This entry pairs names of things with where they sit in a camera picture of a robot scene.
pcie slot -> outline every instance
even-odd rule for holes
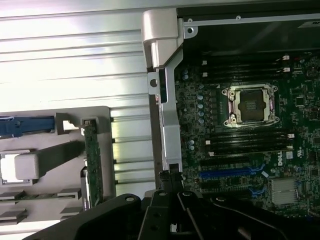
[[[262,164],[260,167],[251,168],[251,167],[242,167],[234,169],[224,169],[224,170],[214,170],[214,171],[201,171],[199,172],[199,177],[202,179],[211,179],[211,178],[221,178],[221,177],[230,177],[230,176],[249,176],[256,175],[257,172],[264,169],[265,164]]]
[[[209,181],[199,182],[199,186],[201,189],[219,189],[221,186],[221,183],[219,180],[209,180]]]
[[[250,159],[248,156],[235,156],[235,157],[213,157],[212,159],[200,160],[199,164],[201,167],[205,166],[216,166],[226,164],[244,164],[249,163]]]
[[[221,196],[231,196],[239,200],[250,200],[252,193],[249,189],[235,190],[235,191],[220,191],[220,192],[203,192],[204,199],[216,198]]]

cpu socket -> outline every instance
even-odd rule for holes
[[[268,84],[237,85],[223,89],[227,96],[229,117],[224,125],[230,128],[272,125],[276,116],[275,92],[277,86]]]

motherboard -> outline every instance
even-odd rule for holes
[[[184,58],[175,94],[187,190],[320,215],[318,54]]]

heatsink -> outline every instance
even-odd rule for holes
[[[275,205],[295,204],[298,192],[294,178],[276,178],[271,180],[271,200]]]

green circuit board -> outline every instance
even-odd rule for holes
[[[320,211],[320,58],[185,58],[175,70],[184,186],[286,217]]]
[[[89,204],[93,208],[103,202],[103,179],[101,169],[98,129],[95,120],[84,121],[84,139],[89,185]]]

